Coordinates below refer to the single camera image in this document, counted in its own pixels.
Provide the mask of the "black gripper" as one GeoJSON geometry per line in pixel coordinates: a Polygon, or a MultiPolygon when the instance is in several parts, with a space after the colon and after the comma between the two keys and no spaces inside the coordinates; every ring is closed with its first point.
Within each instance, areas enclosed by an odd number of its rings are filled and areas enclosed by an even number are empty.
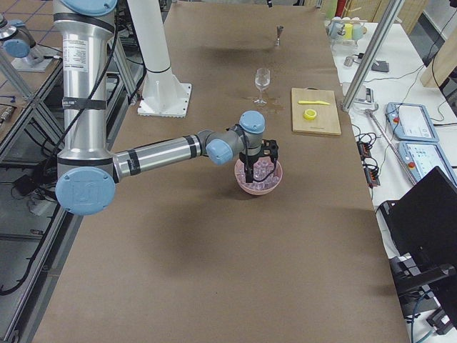
{"type": "Polygon", "coordinates": [[[254,164],[261,158],[264,157],[264,147],[258,146],[253,149],[247,149],[239,153],[238,157],[244,164],[245,180],[246,183],[253,183],[253,169],[254,164]]]}

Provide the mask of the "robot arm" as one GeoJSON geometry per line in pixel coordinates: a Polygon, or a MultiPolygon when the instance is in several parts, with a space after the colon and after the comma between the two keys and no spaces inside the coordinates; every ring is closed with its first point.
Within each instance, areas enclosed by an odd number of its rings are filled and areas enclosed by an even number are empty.
{"type": "MultiPolygon", "coordinates": [[[[207,156],[222,165],[238,156],[248,182],[259,158],[273,153],[263,138],[265,119],[257,111],[241,115],[237,124],[219,133],[211,130],[110,152],[106,145],[107,54],[117,47],[115,1],[55,1],[54,24],[63,36],[64,143],[57,156],[56,197],[76,215],[104,210],[116,184],[125,177],[179,161],[207,156]]],[[[129,10],[139,40],[146,78],[139,113],[186,115],[191,85],[171,70],[159,4],[130,1],[129,10]]]]}

